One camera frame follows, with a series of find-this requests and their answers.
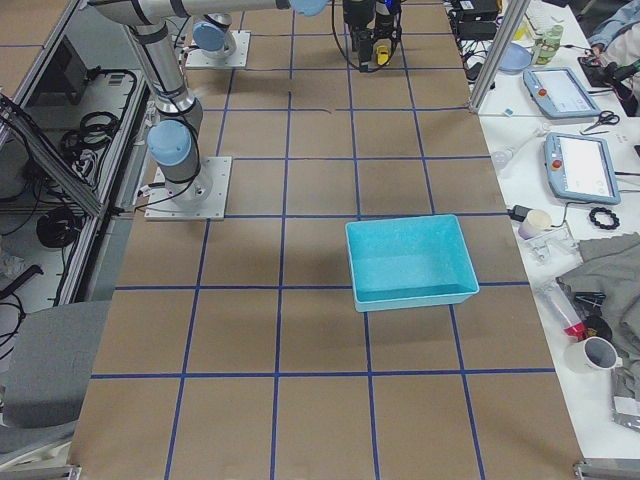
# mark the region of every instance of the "plate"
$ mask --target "plate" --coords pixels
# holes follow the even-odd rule
[[[498,69],[505,73],[520,73],[530,64],[531,53],[517,43],[510,43]]]

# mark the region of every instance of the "tablet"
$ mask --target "tablet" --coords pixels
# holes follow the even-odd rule
[[[569,68],[527,69],[524,84],[549,118],[596,117],[600,108]]]
[[[557,197],[609,205],[620,203],[605,140],[550,133],[544,150],[549,185]]]

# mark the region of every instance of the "blue joint cap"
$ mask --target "blue joint cap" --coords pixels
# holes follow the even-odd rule
[[[327,0],[290,0],[291,6],[297,13],[307,17],[319,14],[327,5]]]
[[[224,30],[208,22],[198,22],[193,26],[193,40],[201,49],[217,52],[224,48]]]
[[[191,133],[176,120],[163,120],[149,130],[147,144],[160,165],[180,165],[191,151]]]

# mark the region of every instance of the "black bracelet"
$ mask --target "black bracelet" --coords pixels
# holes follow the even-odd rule
[[[607,215],[611,219],[611,223],[607,225],[598,221],[598,219],[596,219],[596,215],[598,213]],[[608,208],[604,207],[593,208],[591,212],[589,212],[589,220],[591,220],[591,223],[593,223],[596,227],[602,230],[615,230],[620,226],[620,219],[618,218],[618,216]]]

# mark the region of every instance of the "plastic cup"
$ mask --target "plastic cup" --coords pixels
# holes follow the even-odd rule
[[[523,239],[542,235],[551,228],[551,216],[544,210],[531,210],[518,228],[518,235]]]
[[[622,366],[616,349],[604,338],[589,337],[569,345],[564,351],[564,361],[576,373],[611,370]]]

